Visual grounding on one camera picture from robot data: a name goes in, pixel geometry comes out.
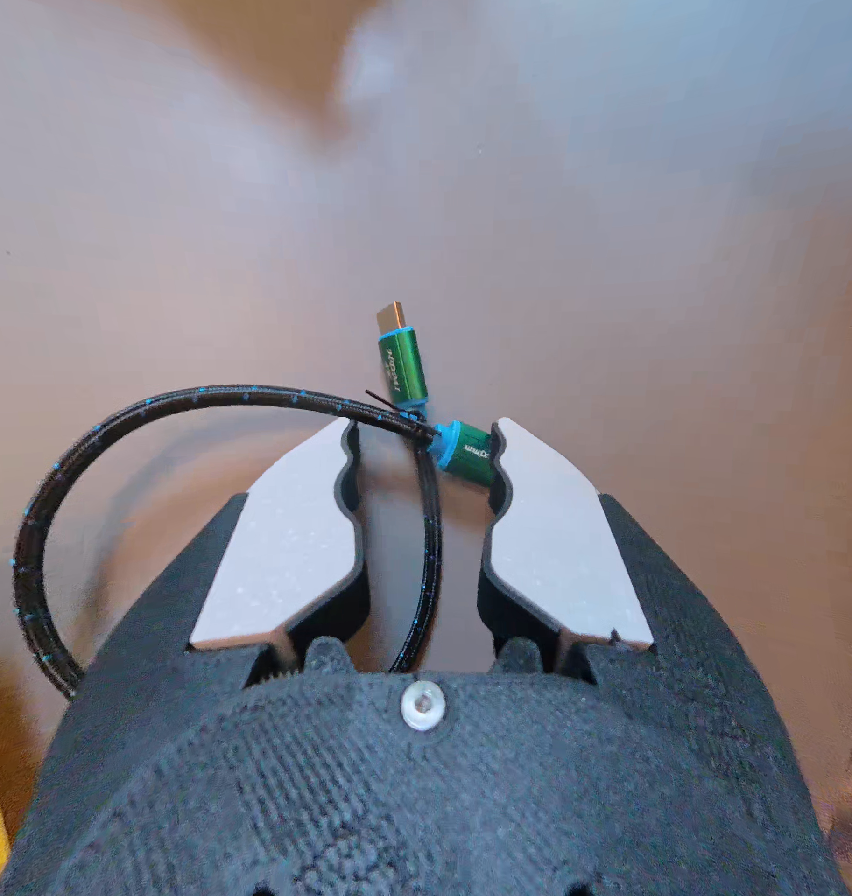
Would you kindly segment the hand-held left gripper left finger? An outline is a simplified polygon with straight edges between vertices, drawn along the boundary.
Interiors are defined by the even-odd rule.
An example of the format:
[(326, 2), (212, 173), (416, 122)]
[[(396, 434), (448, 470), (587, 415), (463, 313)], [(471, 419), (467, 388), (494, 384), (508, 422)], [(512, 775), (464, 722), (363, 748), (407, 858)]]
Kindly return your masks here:
[(357, 471), (359, 430), (335, 420), (255, 480), (220, 558), (189, 644), (271, 644), (305, 656), (316, 638), (346, 642), (370, 611)]

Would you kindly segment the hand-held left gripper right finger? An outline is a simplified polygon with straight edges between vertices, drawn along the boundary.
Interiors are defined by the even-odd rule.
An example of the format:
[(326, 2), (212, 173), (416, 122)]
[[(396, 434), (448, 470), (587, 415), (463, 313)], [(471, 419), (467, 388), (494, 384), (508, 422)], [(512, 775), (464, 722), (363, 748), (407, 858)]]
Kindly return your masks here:
[(532, 642), (541, 658), (566, 658), (575, 644), (652, 650), (651, 626), (589, 478), (510, 418), (492, 426), (490, 460), (478, 613), (495, 657), (514, 639)]

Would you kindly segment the black HDMI cable green plug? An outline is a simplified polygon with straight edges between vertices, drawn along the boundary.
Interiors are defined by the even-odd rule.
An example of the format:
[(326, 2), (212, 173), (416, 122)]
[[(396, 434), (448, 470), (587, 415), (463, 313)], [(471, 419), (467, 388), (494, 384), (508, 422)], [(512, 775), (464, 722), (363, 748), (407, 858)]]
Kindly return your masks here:
[(430, 635), (443, 572), (443, 523), (437, 469), (428, 447), (440, 437), (427, 423), (430, 400), (413, 327), (404, 321), (401, 304), (377, 315), (377, 346), (390, 397), (375, 399), (382, 408), (338, 395), (274, 385), (208, 385), (164, 392), (120, 409), (77, 440), (51, 467), (23, 511), (9, 562), (14, 587), (14, 614), (22, 638), (44, 677), (73, 700), (85, 670), (63, 643), (49, 610), (44, 560), (56, 514), (77, 480), (101, 454), (141, 427), (197, 409), (273, 407), (300, 409), (350, 420), (397, 434), (410, 444), (417, 473), (424, 529), (423, 566), (417, 607), (409, 631), (388, 671), (413, 670)]

